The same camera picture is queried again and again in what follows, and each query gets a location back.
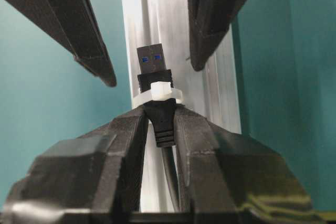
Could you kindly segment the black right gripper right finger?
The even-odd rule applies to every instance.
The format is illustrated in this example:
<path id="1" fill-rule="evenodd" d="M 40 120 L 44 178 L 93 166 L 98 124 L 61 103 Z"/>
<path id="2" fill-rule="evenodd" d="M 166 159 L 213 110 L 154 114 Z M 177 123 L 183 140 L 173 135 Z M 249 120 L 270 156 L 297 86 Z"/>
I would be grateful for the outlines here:
<path id="1" fill-rule="evenodd" d="M 285 160 L 253 138 L 178 106 L 180 208 L 195 223 L 314 223 L 310 196 Z"/>

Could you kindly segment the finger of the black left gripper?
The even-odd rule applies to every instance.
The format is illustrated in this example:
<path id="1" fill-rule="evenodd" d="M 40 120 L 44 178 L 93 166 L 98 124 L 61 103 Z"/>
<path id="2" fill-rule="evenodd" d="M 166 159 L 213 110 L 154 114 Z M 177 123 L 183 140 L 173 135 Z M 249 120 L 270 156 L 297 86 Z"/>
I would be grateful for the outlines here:
<path id="1" fill-rule="evenodd" d="M 187 0 L 191 65 L 204 69 L 247 0 Z"/>
<path id="2" fill-rule="evenodd" d="M 71 52 L 74 60 L 115 87 L 117 79 L 90 0 L 5 0 Z"/>

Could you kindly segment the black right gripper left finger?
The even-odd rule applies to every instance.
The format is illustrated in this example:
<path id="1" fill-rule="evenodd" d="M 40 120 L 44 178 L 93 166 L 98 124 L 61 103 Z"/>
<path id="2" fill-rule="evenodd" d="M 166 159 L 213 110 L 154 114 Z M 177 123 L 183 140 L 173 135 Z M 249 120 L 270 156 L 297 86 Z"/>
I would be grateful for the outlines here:
<path id="1" fill-rule="evenodd" d="M 137 211 L 147 131 L 137 108 L 53 145 L 12 186 L 3 223 L 115 223 Z"/>

